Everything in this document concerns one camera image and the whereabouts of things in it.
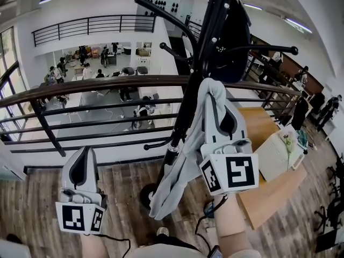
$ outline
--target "cable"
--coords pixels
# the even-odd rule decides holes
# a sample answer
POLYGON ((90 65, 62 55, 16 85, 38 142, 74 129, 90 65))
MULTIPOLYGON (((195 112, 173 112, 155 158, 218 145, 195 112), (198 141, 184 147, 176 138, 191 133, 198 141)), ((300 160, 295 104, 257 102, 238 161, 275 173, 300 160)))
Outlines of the cable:
POLYGON ((129 250, 130 250, 130 248, 131 248, 130 239, 117 239, 117 238, 110 237, 110 236, 104 235, 104 234, 95 234, 95 235, 98 236, 98 237, 104 237, 104 238, 108 238, 108 239, 110 239, 110 240, 118 241, 118 242, 125 242, 125 241, 128 241, 128 242, 129 242, 128 250, 125 252, 125 254, 123 254, 122 258, 124 258, 125 255, 127 255, 127 253, 129 252, 129 250))
POLYGON ((211 251, 211 247, 210 247, 208 241, 204 238, 203 235, 197 233, 197 231, 198 231, 200 222, 201 222, 202 220, 204 220, 205 218, 207 218, 211 213, 214 213, 215 211, 217 211, 217 210, 227 201, 227 199, 228 199, 228 195, 223 196, 222 200, 218 203, 217 206, 214 207, 213 210, 209 211, 207 214, 204 214, 204 216, 202 216, 202 217, 200 217, 200 218, 198 219, 198 222, 197 222, 197 225, 196 225, 196 228, 195 228, 195 234, 196 234, 197 236, 201 237, 201 238, 204 240, 204 242, 205 242, 206 245, 208 246, 209 253, 210 253, 210 251, 211 251))

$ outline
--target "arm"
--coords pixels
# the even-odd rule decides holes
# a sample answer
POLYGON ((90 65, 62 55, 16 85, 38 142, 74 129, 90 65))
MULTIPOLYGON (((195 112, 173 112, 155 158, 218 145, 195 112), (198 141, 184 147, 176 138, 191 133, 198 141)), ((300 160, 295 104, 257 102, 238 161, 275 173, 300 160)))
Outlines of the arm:
POLYGON ((102 238, 94 235, 80 235, 83 258, 109 258, 102 238))
MULTIPOLYGON (((222 196, 216 196, 214 205, 217 205, 221 199, 222 196)), ((235 194, 230 194, 228 200, 215 211, 215 223, 224 258, 244 249, 252 249, 245 231, 245 220, 235 194)))

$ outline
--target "shoe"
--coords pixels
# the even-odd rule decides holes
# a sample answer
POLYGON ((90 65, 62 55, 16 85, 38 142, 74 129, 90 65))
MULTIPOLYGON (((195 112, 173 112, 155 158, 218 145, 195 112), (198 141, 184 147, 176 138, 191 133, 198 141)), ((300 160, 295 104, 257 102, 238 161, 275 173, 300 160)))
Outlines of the shoe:
POLYGON ((170 236, 170 232, 168 231, 167 227, 159 227, 159 229, 156 232, 156 236, 159 236, 160 234, 165 234, 166 236, 170 236))

